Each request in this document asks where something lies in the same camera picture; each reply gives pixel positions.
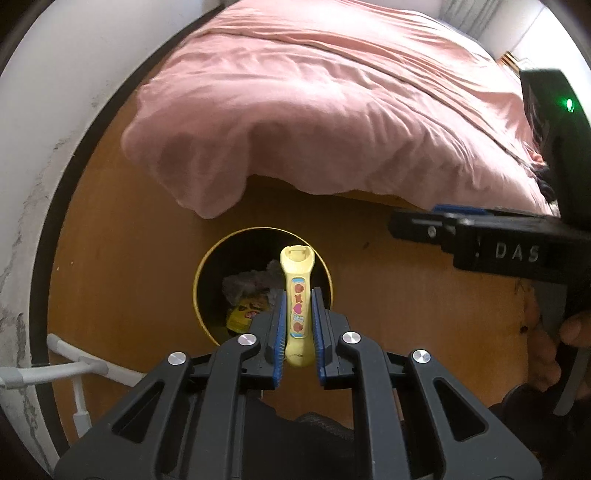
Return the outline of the person's right hand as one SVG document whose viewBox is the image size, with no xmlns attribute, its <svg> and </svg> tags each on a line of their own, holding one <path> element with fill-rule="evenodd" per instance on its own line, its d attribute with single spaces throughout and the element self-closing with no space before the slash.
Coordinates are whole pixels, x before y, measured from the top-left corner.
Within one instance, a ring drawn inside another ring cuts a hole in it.
<svg viewBox="0 0 591 480">
<path fill-rule="evenodd" d="M 540 309 L 532 292 L 525 296 L 524 315 L 528 328 L 528 383 L 535 389 L 545 392 L 554 386 L 561 376 L 561 369 L 556 361 L 557 346 L 560 342 L 576 348 L 590 348 L 590 313 L 583 312 L 566 320 L 559 330 L 558 340 L 542 328 Z"/>
</svg>

